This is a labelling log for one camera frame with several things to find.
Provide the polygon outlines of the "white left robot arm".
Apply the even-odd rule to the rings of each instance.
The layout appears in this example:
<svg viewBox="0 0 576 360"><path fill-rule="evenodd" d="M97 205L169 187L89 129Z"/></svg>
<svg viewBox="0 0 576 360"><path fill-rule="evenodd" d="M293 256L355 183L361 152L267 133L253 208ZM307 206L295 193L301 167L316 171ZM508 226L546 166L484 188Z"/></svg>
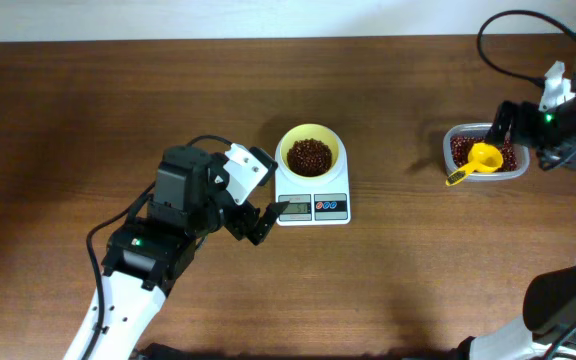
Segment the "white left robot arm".
<svg viewBox="0 0 576 360"><path fill-rule="evenodd" d="M165 150L154 183L119 214L104 258L92 262L96 290L66 358L129 358L208 235L225 228L261 244L287 205L260 210L248 197L277 167L264 150L239 144L213 154Z"/></svg>

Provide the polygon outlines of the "orange plastic scoop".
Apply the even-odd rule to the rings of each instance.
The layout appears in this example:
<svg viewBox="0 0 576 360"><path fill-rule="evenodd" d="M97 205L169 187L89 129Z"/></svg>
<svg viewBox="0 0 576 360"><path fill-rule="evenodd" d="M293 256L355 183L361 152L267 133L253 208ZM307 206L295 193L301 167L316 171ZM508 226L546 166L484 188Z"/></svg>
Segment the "orange plastic scoop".
<svg viewBox="0 0 576 360"><path fill-rule="evenodd" d="M446 186L454 186L473 172L494 173L503 165L501 151L493 145L483 142L475 143L468 153L468 162L452 172L446 179Z"/></svg>

